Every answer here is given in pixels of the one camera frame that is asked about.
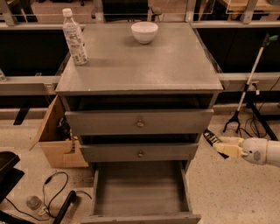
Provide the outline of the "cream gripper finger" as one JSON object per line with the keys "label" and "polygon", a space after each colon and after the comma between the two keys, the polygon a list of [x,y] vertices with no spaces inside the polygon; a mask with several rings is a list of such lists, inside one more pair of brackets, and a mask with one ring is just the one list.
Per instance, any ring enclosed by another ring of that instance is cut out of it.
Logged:
{"label": "cream gripper finger", "polygon": [[242,146],[244,139],[241,137],[221,136],[220,144]]}
{"label": "cream gripper finger", "polygon": [[246,157],[247,153],[243,151],[241,144],[217,143],[215,149],[231,158]]}

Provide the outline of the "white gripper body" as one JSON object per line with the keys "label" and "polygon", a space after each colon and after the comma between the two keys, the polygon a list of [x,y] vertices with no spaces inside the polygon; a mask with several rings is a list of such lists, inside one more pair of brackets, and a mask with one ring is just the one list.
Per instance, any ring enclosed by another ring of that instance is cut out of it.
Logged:
{"label": "white gripper body", "polygon": [[248,138],[241,146],[241,157],[247,162],[255,165],[266,164],[267,139]]}

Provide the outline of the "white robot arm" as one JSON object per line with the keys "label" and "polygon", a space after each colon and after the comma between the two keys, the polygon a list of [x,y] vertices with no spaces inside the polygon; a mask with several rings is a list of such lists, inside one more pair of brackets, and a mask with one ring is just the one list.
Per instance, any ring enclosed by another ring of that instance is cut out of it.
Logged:
{"label": "white robot arm", "polygon": [[280,167],[280,142],[265,138],[222,136],[213,147],[231,158],[242,158],[255,165]]}

